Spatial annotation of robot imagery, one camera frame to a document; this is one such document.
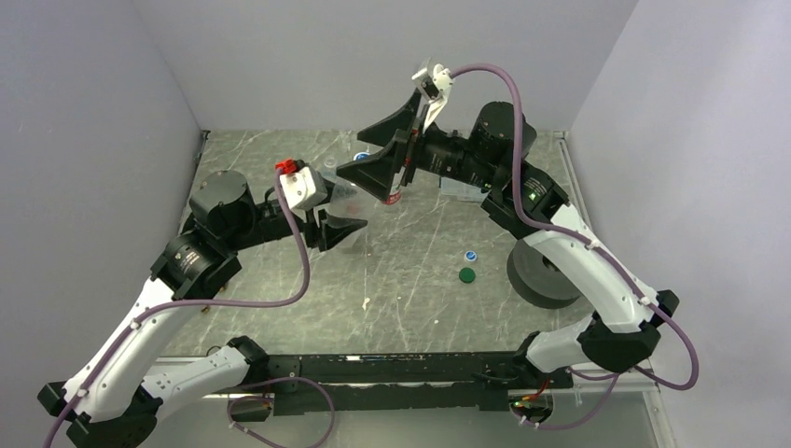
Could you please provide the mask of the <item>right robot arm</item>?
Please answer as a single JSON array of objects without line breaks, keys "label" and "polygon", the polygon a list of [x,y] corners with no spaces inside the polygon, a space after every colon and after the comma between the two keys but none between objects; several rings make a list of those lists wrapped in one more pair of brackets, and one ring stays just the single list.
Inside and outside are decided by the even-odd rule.
[{"label": "right robot arm", "polygon": [[679,300],[638,280],[601,244],[567,194],[524,156],[536,138],[520,109],[509,102],[481,108],[468,136],[445,132],[432,109],[414,93],[396,112],[357,135],[374,154],[341,165],[338,176],[379,200],[405,187],[419,171],[482,189],[482,209],[528,250],[524,272],[535,279],[526,296],[585,298],[592,314],[573,325],[526,338],[514,374],[536,387],[549,373],[591,362],[613,373],[637,367],[660,341]]}]

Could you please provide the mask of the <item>red label clear bottle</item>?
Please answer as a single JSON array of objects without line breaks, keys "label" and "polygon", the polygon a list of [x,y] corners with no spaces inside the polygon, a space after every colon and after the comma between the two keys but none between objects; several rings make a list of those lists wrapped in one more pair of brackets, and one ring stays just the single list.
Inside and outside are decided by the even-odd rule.
[{"label": "red label clear bottle", "polygon": [[389,192],[387,199],[383,201],[383,204],[392,205],[398,203],[402,197],[402,192],[400,189],[392,190]]}]

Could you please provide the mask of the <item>brown bottle green cap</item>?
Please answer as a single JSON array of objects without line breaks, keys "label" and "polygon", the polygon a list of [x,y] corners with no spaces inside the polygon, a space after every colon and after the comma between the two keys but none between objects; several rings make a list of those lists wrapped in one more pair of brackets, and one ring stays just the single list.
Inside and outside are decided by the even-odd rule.
[{"label": "brown bottle green cap", "polygon": [[364,230],[355,231],[354,233],[345,237],[338,244],[337,249],[341,253],[345,253],[345,254],[353,254],[359,252],[361,248],[365,245],[366,233],[367,232]]}]

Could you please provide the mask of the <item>blue label water bottle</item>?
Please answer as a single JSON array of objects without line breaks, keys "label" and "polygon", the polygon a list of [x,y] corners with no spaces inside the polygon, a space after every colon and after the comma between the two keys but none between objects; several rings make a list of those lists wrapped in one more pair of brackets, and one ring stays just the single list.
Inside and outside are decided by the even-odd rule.
[{"label": "blue label water bottle", "polygon": [[338,184],[339,178],[337,176],[338,160],[334,156],[328,156],[324,159],[321,174],[322,177],[330,182]]}]

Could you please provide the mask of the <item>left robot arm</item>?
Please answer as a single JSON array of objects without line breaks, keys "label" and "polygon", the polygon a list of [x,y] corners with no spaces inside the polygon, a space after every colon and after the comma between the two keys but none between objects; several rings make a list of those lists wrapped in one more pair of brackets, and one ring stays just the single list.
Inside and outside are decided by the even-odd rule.
[{"label": "left robot arm", "polygon": [[205,395],[246,392],[273,382],[267,352],[246,336],[174,371],[152,366],[173,336],[240,272],[241,250],[293,237],[302,277],[311,277],[308,252],[327,251],[366,221],[326,211],[336,191],[300,161],[278,165],[275,182],[256,202],[245,176],[208,175],[189,200],[181,232],[154,262],[140,295],[93,358],[70,379],[45,385],[38,401],[76,447],[136,447],[158,422]]}]

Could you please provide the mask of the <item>clear unlabeled plastic bottle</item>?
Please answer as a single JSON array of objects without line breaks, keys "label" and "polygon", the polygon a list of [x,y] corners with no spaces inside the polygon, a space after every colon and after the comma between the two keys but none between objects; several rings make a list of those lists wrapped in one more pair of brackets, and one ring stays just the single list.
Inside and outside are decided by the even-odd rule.
[{"label": "clear unlabeled plastic bottle", "polygon": [[328,203],[328,213],[335,217],[369,219],[372,212],[370,196],[357,185],[339,177]]}]

